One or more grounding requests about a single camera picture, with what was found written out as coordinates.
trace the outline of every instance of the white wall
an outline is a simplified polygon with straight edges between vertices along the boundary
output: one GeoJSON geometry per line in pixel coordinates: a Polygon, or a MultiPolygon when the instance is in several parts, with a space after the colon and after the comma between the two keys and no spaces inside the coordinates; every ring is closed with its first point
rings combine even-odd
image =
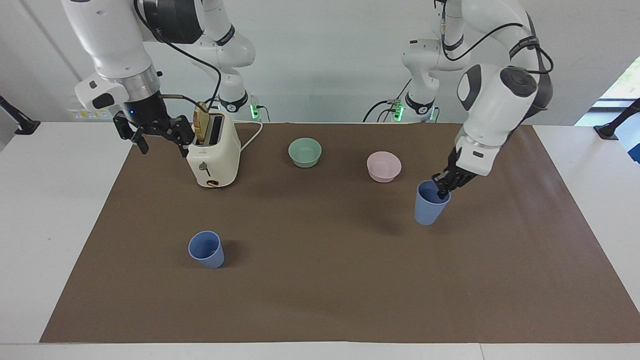
{"type": "MultiPolygon", "coordinates": [[[[634,40],[640,2],[522,2],[556,61],[551,110],[529,122],[572,125],[640,55],[634,40]]],[[[426,21],[433,11],[432,0],[227,0],[226,5],[238,31],[257,48],[255,64],[240,70],[246,86],[278,121],[359,121],[370,105],[395,97],[408,79],[401,49],[406,41],[430,33],[426,21]]],[[[61,111],[71,101],[75,74],[88,75],[92,64],[60,2],[2,0],[0,23],[0,92],[36,118],[67,119],[61,111]],[[28,11],[20,11],[25,3],[28,11]],[[17,8],[18,14],[5,11],[7,7],[17,8]],[[28,19],[29,11],[35,20],[28,19]],[[38,23],[44,31],[37,30],[38,23]],[[47,34],[53,45],[46,44],[47,34]],[[6,49],[13,54],[4,54],[6,49]],[[10,71],[5,71],[7,57],[10,71]]],[[[469,31],[467,38],[475,41],[479,35],[469,31]]],[[[165,74],[163,92],[210,96],[212,80],[187,59],[163,44],[147,44],[147,49],[165,74]]],[[[492,41],[483,44],[473,60],[507,64],[505,50],[492,41]]],[[[460,73],[438,77],[441,121],[464,121],[454,91],[460,73]]],[[[169,107],[172,115],[192,110],[175,101],[169,107]]]]}

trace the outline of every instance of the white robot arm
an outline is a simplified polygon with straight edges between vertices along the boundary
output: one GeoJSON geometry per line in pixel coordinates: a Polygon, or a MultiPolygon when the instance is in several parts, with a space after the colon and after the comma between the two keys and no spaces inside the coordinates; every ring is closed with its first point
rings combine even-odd
{"type": "Polygon", "coordinates": [[[144,40],[155,37],[172,44],[198,43],[197,56],[213,66],[229,68],[227,76],[221,76],[221,102],[226,95],[233,102],[245,93],[233,67],[250,65],[255,49],[235,31],[222,0],[62,0],[62,5],[96,70],[76,86],[79,100],[89,110],[120,105],[124,114],[114,118],[116,128],[143,153],[148,151],[143,134],[173,141],[183,156],[194,138],[186,117],[173,119],[167,114],[144,40]]]}
{"type": "MultiPolygon", "coordinates": [[[[220,69],[220,104],[236,120],[255,119],[258,114],[252,107],[252,95],[244,87],[239,67],[247,67],[255,60],[255,48],[251,41],[242,36],[229,21],[223,0],[203,0],[205,13],[204,35],[189,52],[197,58],[213,64],[220,69]]],[[[210,67],[197,61],[193,65],[200,67],[213,79],[218,74],[210,67]]]]}
{"type": "Polygon", "coordinates": [[[453,71],[469,63],[464,26],[499,41],[509,51],[511,66],[478,64],[458,85],[458,99],[468,119],[456,137],[449,164],[433,176],[444,198],[477,175],[487,176],[510,134],[527,118],[545,110],[552,85],[531,18],[518,0],[435,0],[441,18],[438,40],[414,40],[403,53],[413,76],[403,99],[404,115],[424,121],[433,111],[438,80],[433,70],[453,71]]]}

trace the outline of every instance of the brown paper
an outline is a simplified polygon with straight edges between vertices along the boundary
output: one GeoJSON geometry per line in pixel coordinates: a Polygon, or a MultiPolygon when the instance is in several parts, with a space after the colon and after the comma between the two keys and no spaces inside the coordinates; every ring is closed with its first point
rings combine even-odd
{"type": "Polygon", "coordinates": [[[266,124],[236,182],[215,190],[149,139],[42,342],[640,342],[636,307],[531,127],[435,225],[414,221],[416,186],[443,169],[459,128],[266,124]],[[299,137],[322,144],[316,167],[291,163],[299,137]],[[403,162],[393,183],[369,178],[376,151],[403,162]],[[218,270],[187,252],[205,229],[222,239],[218,270]]]}

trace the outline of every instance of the blue cup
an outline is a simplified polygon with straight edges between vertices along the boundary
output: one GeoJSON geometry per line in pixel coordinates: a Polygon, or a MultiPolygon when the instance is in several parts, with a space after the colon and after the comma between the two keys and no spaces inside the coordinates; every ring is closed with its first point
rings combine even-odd
{"type": "Polygon", "coordinates": [[[220,237],[213,231],[202,231],[189,241],[189,255],[207,268],[217,269],[225,262],[220,237]]]}
{"type": "Polygon", "coordinates": [[[418,185],[413,216],[420,225],[433,225],[451,200],[451,193],[448,193],[443,200],[438,196],[438,191],[438,185],[432,180],[418,185]]]}

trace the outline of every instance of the white table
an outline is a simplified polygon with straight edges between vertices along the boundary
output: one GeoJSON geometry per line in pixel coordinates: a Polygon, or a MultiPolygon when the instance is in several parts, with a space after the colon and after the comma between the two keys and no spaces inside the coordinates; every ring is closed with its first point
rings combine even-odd
{"type": "MultiPolygon", "coordinates": [[[[637,307],[640,167],[589,127],[536,131],[637,307]]],[[[640,344],[37,345],[130,148],[110,123],[45,123],[0,152],[0,360],[640,359],[640,344]]]]}

